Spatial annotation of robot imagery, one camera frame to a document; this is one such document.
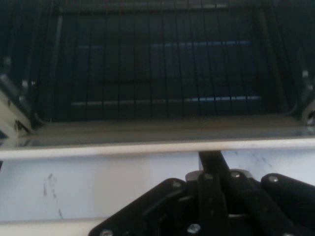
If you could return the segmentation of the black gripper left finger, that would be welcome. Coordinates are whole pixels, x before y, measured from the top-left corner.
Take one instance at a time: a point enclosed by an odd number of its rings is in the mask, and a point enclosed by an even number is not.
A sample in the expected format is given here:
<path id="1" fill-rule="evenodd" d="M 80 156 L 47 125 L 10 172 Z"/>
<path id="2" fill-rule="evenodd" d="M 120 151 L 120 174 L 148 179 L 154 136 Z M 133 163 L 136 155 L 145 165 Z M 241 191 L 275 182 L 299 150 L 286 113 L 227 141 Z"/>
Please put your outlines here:
<path id="1" fill-rule="evenodd" d="M 169 178 L 95 226 L 91 236 L 221 236 L 220 151 L 200 152 L 203 169 Z"/>

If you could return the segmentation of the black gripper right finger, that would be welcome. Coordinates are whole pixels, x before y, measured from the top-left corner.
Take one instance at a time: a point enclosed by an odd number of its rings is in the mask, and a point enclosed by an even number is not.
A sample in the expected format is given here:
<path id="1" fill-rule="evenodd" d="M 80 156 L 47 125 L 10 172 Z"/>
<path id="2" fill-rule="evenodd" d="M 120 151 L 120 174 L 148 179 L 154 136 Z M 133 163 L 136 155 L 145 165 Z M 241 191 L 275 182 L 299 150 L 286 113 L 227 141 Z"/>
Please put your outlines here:
<path id="1" fill-rule="evenodd" d="M 220 151 L 211 151 L 209 234 L 313 236 L 315 188 L 279 174 L 256 181 L 231 170 Z"/>

